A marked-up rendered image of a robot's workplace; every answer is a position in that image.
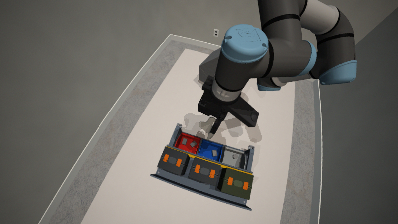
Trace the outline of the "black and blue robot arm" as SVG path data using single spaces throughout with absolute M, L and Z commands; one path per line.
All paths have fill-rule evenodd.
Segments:
M 261 30 L 239 24 L 225 34 L 212 84 L 218 99 L 235 100 L 251 78 L 260 91 L 311 78 L 322 85 L 355 80 L 354 31 L 338 8 L 318 0 L 258 0 L 258 7 Z M 318 52 L 302 40 L 301 28 L 315 34 Z M 246 126 L 256 126 L 259 113 L 242 97 L 221 106 Z

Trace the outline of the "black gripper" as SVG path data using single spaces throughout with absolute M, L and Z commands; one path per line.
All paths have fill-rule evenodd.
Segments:
M 202 90 L 204 90 L 204 93 L 198 103 L 198 111 L 202 114 L 205 114 L 207 116 L 213 116 L 208 119 L 207 122 L 200 122 L 199 127 L 202 128 L 204 131 L 208 133 L 207 140 L 213 138 L 215 133 L 217 132 L 220 124 L 224 119 L 226 118 L 228 111 L 224 109 L 221 105 L 224 106 L 229 106 L 238 101 L 238 99 L 241 96 L 240 95 L 233 101 L 222 101 L 218 99 L 213 91 L 212 91 L 212 84 L 213 84 L 214 77 L 208 76 L 205 83 L 202 86 Z M 211 87 L 210 87 L 211 86 Z M 216 102 L 215 102 L 216 101 Z M 214 122 L 214 125 L 213 125 Z

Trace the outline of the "red bin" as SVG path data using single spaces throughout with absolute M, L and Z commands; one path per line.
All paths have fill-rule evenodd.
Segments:
M 186 145 L 182 144 L 183 138 L 187 139 Z M 199 147 L 199 144 L 200 144 L 200 140 L 201 140 L 201 138 L 198 138 L 198 137 L 195 137 L 195 136 L 192 136 L 192 135 L 188 135 L 188 134 L 185 134 L 185 133 L 181 133 L 181 135 L 179 136 L 179 138 L 176 141 L 175 147 L 179 148 L 179 149 L 182 149 L 182 150 L 185 150 L 185 151 L 188 151 L 190 153 L 196 154 L 197 150 L 198 150 L 198 147 Z M 190 143 L 192 143 L 193 141 L 195 141 L 197 143 L 197 145 L 195 145 L 192 148 L 190 146 Z

